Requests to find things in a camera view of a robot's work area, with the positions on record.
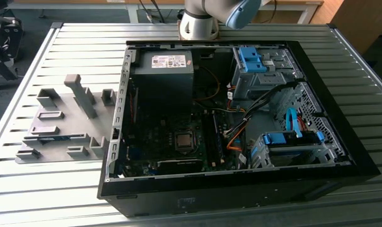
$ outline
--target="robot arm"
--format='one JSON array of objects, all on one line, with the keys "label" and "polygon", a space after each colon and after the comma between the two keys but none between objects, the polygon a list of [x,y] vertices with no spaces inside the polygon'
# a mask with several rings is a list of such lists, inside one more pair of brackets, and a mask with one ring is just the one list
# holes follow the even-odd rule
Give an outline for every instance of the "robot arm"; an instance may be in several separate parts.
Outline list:
[{"label": "robot arm", "polygon": [[233,29],[244,28],[253,19],[261,0],[185,0],[180,34],[188,40],[217,37],[214,18]]}]

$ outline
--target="table leg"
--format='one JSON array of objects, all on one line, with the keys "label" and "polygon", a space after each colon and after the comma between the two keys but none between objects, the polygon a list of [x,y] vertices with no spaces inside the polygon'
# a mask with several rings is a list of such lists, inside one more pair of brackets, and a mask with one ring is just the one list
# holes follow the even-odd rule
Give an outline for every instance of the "table leg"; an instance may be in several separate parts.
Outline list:
[{"label": "table leg", "polygon": [[306,10],[302,12],[299,16],[298,24],[307,24],[310,22],[317,7],[318,7],[317,5],[307,5]]},{"label": "table leg", "polygon": [[126,4],[126,10],[128,10],[128,14],[129,14],[129,22],[138,24],[140,23],[138,14],[137,14],[138,5],[137,4]]}]

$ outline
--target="wooden cabinet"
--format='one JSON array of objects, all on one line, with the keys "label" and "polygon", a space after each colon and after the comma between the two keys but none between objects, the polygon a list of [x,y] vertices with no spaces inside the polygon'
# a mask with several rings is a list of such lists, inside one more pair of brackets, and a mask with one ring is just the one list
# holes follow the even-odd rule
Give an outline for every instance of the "wooden cabinet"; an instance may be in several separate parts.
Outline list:
[{"label": "wooden cabinet", "polygon": [[323,0],[311,24],[331,23],[359,53],[382,33],[382,0]]}]

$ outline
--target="wire bundle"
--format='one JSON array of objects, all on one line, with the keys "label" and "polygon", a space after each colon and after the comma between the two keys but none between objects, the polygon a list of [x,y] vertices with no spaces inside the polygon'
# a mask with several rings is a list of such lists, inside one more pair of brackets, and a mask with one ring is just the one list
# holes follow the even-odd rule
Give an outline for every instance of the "wire bundle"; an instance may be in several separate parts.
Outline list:
[{"label": "wire bundle", "polygon": [[245,110],[245,113],[242,115],[242,120],[237,123],[237,125],[234,127],[232,127],[228,131],[225,131],[224,135],[225,137],[228,137],[233,132],[237,131],[237,133],[234,134],[234,136],[232,137],[226,148],[228,149],[233,149],[237,151],[241,151],[241,148],[233,147],[232,143],[234,142],[236,138],[238,137],[238,135],[241,134],[241,132],[245,130],[248,122],[252,118],[252,114],[261,108],[263,107],[269,101],[270,101],[270,97],[282,89],[289,88],[289,87],[295,87],[298,83],[297,82],[287,82],[286,84],[278,85],[277,87],[274,87],[271,90],[269,90],[267,92],[263,93],[263,95],[260,96],[260,98],[256,99],[256,101],[253,102],[253,104],[249,106],[249,108]]}]

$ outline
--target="wooden desk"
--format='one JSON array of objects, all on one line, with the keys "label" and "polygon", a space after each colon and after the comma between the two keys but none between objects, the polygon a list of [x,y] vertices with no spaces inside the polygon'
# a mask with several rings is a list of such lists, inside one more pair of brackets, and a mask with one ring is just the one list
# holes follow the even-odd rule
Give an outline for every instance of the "wooden desk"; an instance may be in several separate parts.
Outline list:
[{"label": "wooden desk", "polygon": [[[142,0],[148,9],[154,9],[150,0]],[[184,9],[184,0],[156,0],[161,9]],[[301,11],[298,24],[307,24],[323,0],[277,0],[277,11]],[[10,9],[126,9],[130,23],[138,23],[138,0],[14,0]],[[260,10],[273,11],[274,1]]]}]

